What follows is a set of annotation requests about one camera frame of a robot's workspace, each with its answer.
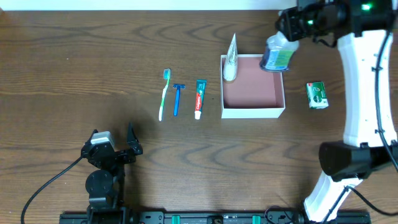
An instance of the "white wall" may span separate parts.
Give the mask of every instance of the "white wall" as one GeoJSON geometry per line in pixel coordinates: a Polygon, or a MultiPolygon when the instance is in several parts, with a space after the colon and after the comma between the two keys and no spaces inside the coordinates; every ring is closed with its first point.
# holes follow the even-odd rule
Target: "white wall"
{"type": "Polygon", "coordinates": [[[256,10],[287,9],[296,0],[0,0],[18,10],[256,10]]]}

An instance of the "white box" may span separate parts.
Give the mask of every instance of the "white box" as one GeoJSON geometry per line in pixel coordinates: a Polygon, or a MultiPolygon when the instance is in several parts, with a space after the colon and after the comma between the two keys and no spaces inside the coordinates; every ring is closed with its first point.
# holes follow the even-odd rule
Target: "white box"
{"type": "Polygon", "coordinates": [[[261,70],[262,54],[238,55],[238,74],[227,83],[225,58],[220,59],[221,118],[278,118],[285,110],[282,73],[261,70]]]}

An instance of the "tube cap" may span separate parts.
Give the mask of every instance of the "tube cap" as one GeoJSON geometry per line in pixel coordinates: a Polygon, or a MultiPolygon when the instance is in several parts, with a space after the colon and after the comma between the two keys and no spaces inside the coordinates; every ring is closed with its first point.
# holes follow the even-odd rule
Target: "tube cap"
{"type": "Polygon", "coordinates": [[[200,119],[201,111],[195,111],[195,119],[200,119]]]}

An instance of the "green toothbrush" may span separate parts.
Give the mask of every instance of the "green toothbrush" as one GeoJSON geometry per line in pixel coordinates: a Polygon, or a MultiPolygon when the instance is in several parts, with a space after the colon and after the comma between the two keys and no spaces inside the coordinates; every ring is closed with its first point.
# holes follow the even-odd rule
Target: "green toothbrush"
{"type": "Polygon", "coordinates": [[[160,104],[160,108],[159,108],[159,121],[162,121],[162,117],[163,117],[163,105],[164,105],[164,99],[166,98],[166,91],[167,88],[169,87],[169,82],[170,82],[170,78],[172,76],[172,71],[169,68],[166,68],[163,71],[163,78],[167,79],[167,83],[166,86],[163,89],[163,93],[162,93],[162,103],[160,104]]]}

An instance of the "green and white box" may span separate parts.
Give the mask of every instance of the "green and white box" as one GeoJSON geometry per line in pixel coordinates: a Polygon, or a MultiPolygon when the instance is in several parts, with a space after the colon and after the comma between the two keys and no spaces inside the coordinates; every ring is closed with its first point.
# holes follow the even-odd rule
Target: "green and white box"
{"type": "Polygon", "coordinates": [[[307,96],[311,109],[324,109],[329,106],[323,82],[307,83],[307,96]]]}

